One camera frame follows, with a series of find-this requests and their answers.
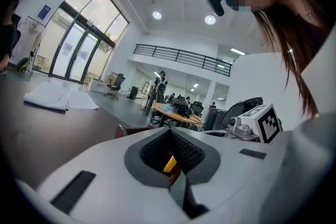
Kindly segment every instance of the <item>yellow object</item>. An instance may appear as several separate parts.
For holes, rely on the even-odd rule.
[[[166,167],[164,168],[163,171],[166,172],[166,173],[170,172],[174,168],[175,164],[176,164],[176,160],[173,156],[173,157],[171,157],[171,159],[169,160],[169,162],[167,163],[167,165],[166,165]]]

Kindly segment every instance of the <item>blue sign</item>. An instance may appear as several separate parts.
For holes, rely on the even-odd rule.
[[[43,9],[41,9],[40,13],[37,15],[40,19],[44,20],[44,18],[47,16],[48,12],[50,11],[50,7],[47,5],[44,5]]]

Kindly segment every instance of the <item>round wooden table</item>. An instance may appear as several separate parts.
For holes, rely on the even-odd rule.
[[[177,120],[179,125],[180,122],[185,122],[185,123],[189,123],[189,124],[195,124],[195,125],[203,125],[204,124],[204,120],[201,119],[199,116],[196,115],[190,115],[189,118],[183,117],[177,113],[174,112],[169,112],[169,111],[165,111],[164,109],[160,108],[159,105],[164,105],[164,106],[169,106],[167,104],[163,104],[163,103],[154,103],[153,104],[153,108],[155,108],[157,111],[160,111],[163,115],[161,117],[160,120],[160,124],[159,127],[162,127],[164,124],[164,121],[167,119],[167,117],[171,117],[175,120]]]

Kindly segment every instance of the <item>black railing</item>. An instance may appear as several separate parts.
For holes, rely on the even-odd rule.
[[[134,54],[162,58],[200,67],[230,77],[231,63],[194,52],[166,47],[137,44]]]

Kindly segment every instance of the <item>recessed light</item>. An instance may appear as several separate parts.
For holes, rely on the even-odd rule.
[[[205,23],[208,25],[213,25],[216,23],[216,18],[212,15],[206,16],[204,20],[205,20]]]
[[[158,12],[158,11],[154,11],[154,12],[153,12],[153,17],[154,17],[154,19],[156,19],[156,20],[161,20],[161,18],[162,18],[162,14],[161,14],[160,12]]]
[[[239,50],[236,50],[236,49],[231,49],[231,51],[237,53],[237,54],[240,54],[240,55],[245,55],[245,53],[239,51]]]

